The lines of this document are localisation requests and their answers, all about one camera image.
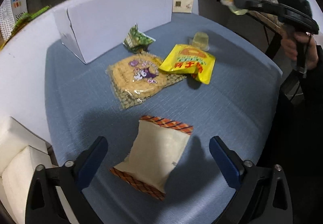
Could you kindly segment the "yellow tissue pack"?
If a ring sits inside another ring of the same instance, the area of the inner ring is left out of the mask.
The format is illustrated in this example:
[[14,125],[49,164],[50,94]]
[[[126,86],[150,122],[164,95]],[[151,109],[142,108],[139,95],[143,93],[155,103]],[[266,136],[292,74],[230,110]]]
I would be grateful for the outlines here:
[[173,0],[173,13],[192,13],[194,0]]

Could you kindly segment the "green pea snack packet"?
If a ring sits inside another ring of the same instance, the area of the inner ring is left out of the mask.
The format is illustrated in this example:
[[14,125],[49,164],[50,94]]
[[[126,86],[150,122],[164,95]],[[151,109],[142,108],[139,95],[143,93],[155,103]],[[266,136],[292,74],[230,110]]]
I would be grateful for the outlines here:
[[155,39],[147,36],[145,33],[138,30],[138,25],[132,26],[123,41],[123,45],[130,52],[136,54],[142,51],[147,52],[148,47],[155,42]]

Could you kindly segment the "dark wooden side table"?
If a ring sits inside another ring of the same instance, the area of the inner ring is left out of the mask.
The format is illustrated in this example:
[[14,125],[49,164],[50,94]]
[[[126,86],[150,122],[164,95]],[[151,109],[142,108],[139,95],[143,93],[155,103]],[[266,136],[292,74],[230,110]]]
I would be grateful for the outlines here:
[[233,31],[272,60],[277,57],[282,24],[274,16],[254,11],[237,16],[222,5],[221,0],[198,0],[198,13]]

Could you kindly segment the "beige orange-trimmed snack bag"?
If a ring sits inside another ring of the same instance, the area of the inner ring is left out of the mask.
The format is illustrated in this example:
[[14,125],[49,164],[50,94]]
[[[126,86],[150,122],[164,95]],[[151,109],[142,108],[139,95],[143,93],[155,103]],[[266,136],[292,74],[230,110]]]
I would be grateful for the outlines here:
[[109,171],[134,189],[163,201],[165,184],[193,133],[192,125],[156,116],[139,119],[129,154]]

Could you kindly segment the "blue table cloth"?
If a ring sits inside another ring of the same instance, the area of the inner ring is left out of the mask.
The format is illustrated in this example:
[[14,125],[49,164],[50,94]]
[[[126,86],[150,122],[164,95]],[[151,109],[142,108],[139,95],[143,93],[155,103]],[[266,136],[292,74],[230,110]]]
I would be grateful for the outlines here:
[[[218,135],[242,159],[257,162],[269,134],[282,72],[258,48],[204,17],[175,13],[152,29],[151,53],[165,58],[174,45],[197,32],[209,36],[216,57],[208,85],[185,79],[130,109],[122,109],[106,69],[130,52],[122,45],[83,64],[61,42],[47,51],[45,108],[59,164],[74,160],[103,136],[109,148],[84,195],[104,223],[211,223],[234,194],[210,155]],[[193,126],[183,155],[159,201],[114,176],[110,168],[129,153],[141,116]]]

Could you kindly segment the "green snack packets on sill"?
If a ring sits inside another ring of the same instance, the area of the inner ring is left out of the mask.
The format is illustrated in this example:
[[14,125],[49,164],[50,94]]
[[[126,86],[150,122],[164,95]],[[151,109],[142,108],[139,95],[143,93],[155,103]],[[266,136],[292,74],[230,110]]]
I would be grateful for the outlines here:
[[11,36],[14,36],[17,32],[19,32],[29,22],[33,21],[35,18],[39,17],[40,15],[42,15],[43,13],[45,13],[49,9],[50,9],[50,6],[45,6],[35,13],[24,13],[18,19],[18,21],[15,23],[15,26],[14,26],[12,33],[11,33]]

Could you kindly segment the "Kuromi cracker bag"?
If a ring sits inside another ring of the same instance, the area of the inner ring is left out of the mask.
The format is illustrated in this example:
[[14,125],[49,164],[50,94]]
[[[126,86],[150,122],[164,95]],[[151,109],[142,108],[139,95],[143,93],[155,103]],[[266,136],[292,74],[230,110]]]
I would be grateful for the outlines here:
[[142,52],[107,67],[115,97],[122,109],[140,105],[162,89],[183,81],[185,75],[159,70],[162,58]]

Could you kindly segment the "yellow sunflower seed bag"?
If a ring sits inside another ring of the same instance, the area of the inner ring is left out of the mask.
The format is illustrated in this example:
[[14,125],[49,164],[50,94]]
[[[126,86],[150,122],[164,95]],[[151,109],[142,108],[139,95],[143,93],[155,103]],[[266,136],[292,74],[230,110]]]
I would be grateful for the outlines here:
[[216,57],[191,45],[176,44],[159,69],[170,74],[191,75],[196,81],[209,84]]

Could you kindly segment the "white sofa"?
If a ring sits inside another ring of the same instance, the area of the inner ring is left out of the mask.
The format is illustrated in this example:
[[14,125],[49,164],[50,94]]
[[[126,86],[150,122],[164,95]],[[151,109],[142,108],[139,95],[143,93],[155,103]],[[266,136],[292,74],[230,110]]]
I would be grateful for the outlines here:
[[1,202],[16,223],[25,222],[26,203],[35,168],[52,167],[46,142],[17,120],[1,120]]

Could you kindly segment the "white cardboard storage box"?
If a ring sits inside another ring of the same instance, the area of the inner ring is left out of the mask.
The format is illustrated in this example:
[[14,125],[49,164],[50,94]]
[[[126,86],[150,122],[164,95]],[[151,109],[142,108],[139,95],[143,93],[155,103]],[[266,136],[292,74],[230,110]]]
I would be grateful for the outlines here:
[[88,64],[121,44],[133,26],[141,32],[171,21],[173,0],[85,0],[56,9],[61,42]]

